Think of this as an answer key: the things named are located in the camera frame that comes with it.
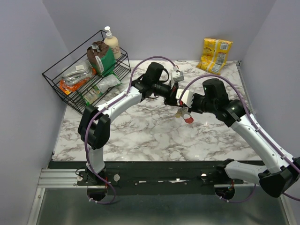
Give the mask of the metal red key organizer plate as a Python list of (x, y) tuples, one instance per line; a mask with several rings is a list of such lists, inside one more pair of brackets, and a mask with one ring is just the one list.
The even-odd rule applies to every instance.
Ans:
[(191, 124), (194, 122), (193, 117), (190, 112), (188, 112), (188, 108), (179, 108), (175, 114), (176, 118), (182, 118), (187, 124)]

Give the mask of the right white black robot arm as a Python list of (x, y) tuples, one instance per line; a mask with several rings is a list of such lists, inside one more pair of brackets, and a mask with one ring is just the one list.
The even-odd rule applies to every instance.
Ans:
[(241, 95), (229, 100), (224, 82), (226, 79), (207, 75), (202, 83), (204, 95), (195, 94), (191, 111), (212, 113), (219, 121), (239, 134), (263, 161), (263, 166), (240, 163), (227, 159), (215, 173), (218, 182), (231, 179), (260, 185), (270, 196), (280, 197), (300, 177), (300, 159), (284, 150), (255, 120)]

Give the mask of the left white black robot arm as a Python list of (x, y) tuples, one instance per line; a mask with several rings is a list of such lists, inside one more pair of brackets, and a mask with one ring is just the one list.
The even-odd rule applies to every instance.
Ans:
[(145, 74), (132, 81), (126, 91), (99, 107), (89, 105), (85, 108), (78, 133), (84, 142), (90, 171), (88, 180), (93, 185), (101, 184), (104, 179), (103, 148), (110, 138), (111, 123), (128, 108), (153, 94), (164, 98), (171, 94), (171, 87), (160, 80), (163, 71), (166, 71), (163, 65), (152, 62)]

